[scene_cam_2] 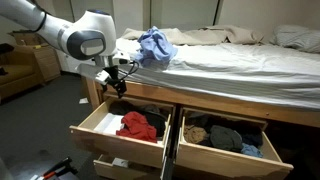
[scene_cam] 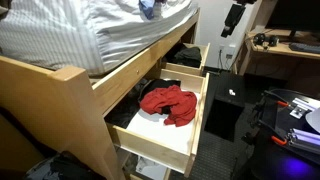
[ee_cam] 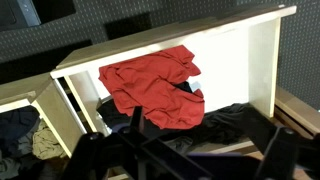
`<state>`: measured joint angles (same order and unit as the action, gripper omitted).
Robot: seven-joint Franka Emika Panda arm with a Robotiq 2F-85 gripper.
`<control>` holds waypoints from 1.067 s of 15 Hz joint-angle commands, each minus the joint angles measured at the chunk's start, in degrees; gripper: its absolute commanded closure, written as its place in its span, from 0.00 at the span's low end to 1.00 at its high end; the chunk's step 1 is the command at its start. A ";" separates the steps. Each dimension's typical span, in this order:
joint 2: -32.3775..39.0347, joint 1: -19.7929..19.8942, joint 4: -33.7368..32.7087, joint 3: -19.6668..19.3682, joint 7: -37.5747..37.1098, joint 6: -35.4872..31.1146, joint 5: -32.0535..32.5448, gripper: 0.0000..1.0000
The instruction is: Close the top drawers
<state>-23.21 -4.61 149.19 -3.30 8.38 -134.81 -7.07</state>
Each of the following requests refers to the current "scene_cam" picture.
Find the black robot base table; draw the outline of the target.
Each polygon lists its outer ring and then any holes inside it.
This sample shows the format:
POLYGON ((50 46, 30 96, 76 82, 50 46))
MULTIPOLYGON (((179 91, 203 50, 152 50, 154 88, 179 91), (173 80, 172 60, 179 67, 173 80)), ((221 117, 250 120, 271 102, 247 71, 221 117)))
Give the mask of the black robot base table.
POLYGON ((232 173, 232 180, 320 180, 319 143, 306 115, 317 100, 287 89, 265 91, 242 140, 252 155, 232 173))

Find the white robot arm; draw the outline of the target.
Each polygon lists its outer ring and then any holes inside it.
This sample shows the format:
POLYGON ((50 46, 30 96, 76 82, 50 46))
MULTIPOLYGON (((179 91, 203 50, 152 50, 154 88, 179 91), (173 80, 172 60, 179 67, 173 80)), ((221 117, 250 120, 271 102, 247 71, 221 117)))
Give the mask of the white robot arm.
POLYGON ((257 0, 233 0, 234 3, 229 10, 227 17, 224 21, 224 28, 222 30, 221 36, 227 38, 231 36, 235 27, 240 22, 247 4, 254 4, 257 0))

